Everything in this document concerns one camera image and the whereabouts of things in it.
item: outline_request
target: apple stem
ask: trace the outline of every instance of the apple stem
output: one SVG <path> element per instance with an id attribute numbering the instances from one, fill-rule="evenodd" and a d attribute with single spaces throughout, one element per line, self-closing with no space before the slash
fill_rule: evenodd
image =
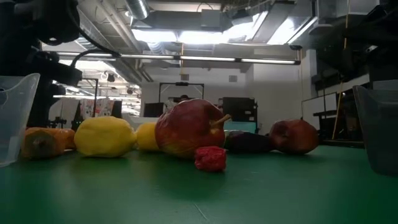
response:
<path id="1" fill-rule="evenodd" d="M 225 121 L 231 119 L 231 115 L 227 114 L 223 118 L 219 119 L 218 121 L 215 121 L 214 123 L 211 124 L 211 127 L 217 126 L 221 123 L 224 123 Z"/>

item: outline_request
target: green table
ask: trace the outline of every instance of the green table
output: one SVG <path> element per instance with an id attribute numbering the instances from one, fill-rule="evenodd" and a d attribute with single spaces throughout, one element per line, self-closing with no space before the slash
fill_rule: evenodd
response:
<path id="1" fill-rule="evenodd" d="M 229 155 L 224 174 L 132 152 L 69 153 L 0 169 L 0 223 L 398 223 L 398 179 L 362 149 Z"/>

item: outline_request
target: lemon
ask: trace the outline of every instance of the lemon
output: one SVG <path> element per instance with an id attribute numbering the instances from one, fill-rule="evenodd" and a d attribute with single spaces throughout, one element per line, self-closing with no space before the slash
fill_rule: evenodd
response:
<path id="1" fill-rule="evenodd" d="M 155 138 L 156 123 L 144 123 L 137 128 L 138 150 L 160 151 Z"/>
<path id="2" fill-rule="evenodd" d="M 127 121 L 103 116 L 84 120 L 74 140 L 85 156 L 119 157 L 132 150 L 137 137 Z"/>

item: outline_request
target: clear plastic cup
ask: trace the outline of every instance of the clear plastic cup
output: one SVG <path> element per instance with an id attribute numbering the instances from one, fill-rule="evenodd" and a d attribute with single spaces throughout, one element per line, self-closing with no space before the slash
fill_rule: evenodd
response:
<path id="1" fill-rule="evenodd" d="M 366 153 L 372 169 L 398 175 L 398 91 L 353 87 Z"/>
<path id="2" fill-rule="evenodd" d="M 18 158 L 39 78 L 0 76 L 0 167 Z"/>

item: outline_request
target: apple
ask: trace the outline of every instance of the apple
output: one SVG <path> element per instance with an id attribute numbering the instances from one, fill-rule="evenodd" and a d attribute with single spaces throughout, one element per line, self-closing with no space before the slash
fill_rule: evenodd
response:
<path id="1" fill-rule="evenodd" d="M 166 153 L 194 159 L 199 147 L 223 146 L 224 122 L 230 118 L 209 101 L 183 101 L 162 114 L 157 121 L 157 145 Z"/>
<path id="2" fill-rule="evenodd" d="M 301 119 L 276 122 L 269 136 L 277 150 L 286 154 L 306 154 L 319 144 L 317 130 Z"/>

